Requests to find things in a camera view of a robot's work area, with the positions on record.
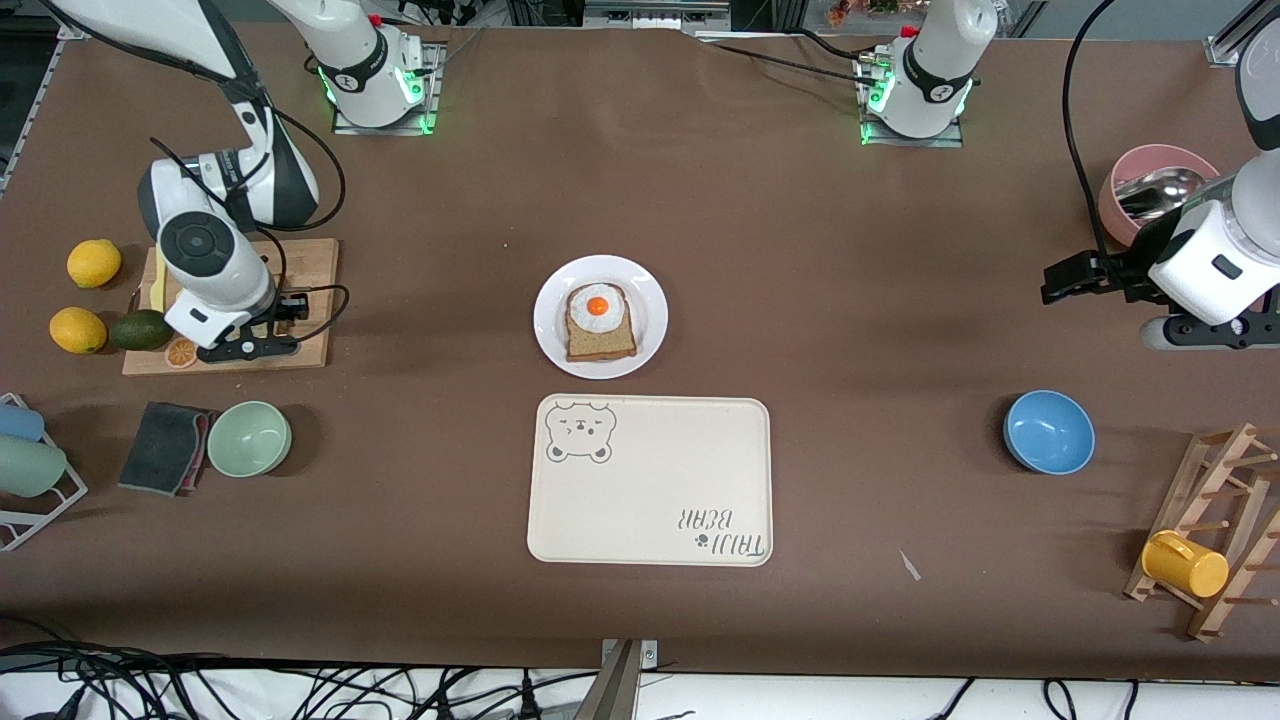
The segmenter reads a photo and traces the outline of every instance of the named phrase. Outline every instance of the yellow mug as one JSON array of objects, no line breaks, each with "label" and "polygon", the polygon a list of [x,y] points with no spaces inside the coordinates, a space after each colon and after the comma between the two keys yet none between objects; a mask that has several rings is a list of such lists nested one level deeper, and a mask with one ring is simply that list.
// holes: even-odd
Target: yellow mug
[{"label": "yellow mug", "polygon": [[1194,594],[1210,597],[1226,584],[1230,568],[1221,552],[1197,544],[1174,530],[1160,530],[1142,548],[1142,571]]}]

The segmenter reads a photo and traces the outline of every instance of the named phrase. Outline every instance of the pink bowl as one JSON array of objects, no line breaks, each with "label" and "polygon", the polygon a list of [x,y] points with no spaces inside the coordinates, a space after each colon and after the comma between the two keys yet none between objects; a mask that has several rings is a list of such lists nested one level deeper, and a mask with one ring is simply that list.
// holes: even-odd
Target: pink bowl
[{"label": "pink bowl", "polygon": [[1125,214],[1120,201],[1116,200],[1116,187],[1165,168],[1188,168],[1203,176],[1206,181],[1219,176],[1217,168],[1210,165],[1208,160],[1172,145],[1143,145],[1121,155],[1098,190],[1098,217],[1102,219],[1102,227],[1121,245],[1133,242],[1133,237],[1146,223],[1138,223]]}]

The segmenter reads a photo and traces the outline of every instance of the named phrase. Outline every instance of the fried egg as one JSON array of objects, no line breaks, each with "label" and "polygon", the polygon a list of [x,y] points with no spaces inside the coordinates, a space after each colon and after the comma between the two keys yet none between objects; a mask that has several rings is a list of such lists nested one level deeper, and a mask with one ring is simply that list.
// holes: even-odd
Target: fried egg
[{"label": "fried egg", "polygon": [[618,329],[626,302],[617,288],[595,283],[577,291],[568,304],[570,316],[577,327],[589,333],[607,333]]}]

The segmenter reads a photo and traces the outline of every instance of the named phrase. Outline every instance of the mug handle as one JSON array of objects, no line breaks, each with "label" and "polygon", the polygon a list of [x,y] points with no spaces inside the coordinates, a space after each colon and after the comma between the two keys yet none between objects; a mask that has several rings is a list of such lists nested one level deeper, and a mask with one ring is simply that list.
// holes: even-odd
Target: mug handle
[{"label": "mug handle", "polygon": [[1156,539],[1156,542],[1160,542],[1161,544],[1164,544],[1169,550],[1172,550],[1178,555],[1181,555],[1187,560],[1190,560],[1190,559],[1196,557],[1196,551],[1193,551],[1190,548],[1190,546],[1188,546],[1187,542],[1183,538],[1178,537],[1178,536],[1174,536],[1174,534],[1160,536],[1158,538],[1155,538],[1155,539]]}]

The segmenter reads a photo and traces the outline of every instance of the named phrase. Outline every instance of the slice of bread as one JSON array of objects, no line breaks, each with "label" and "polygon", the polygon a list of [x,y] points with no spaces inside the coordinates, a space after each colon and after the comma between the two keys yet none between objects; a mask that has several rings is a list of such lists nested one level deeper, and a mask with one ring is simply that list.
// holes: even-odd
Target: slice of bread
[{"label": "slice of bread", "polygon": [[564,327],[568,328],[570,363],[618,360],[621,357],[631,357],[636,354],[636,336],[631,331],[631,304],[627,301],[627,293],[622,292],[622,288],[613,283],[605,284],[618,291],[618,295],[622,296],[622,324],[607,333],[589,333],[584,331],[573,322],[573,314],[570,311],[570,307],[573,304],[573,297],[586,290],[586,287],[575,290],[570,293],[568,302],[564,304]]}]

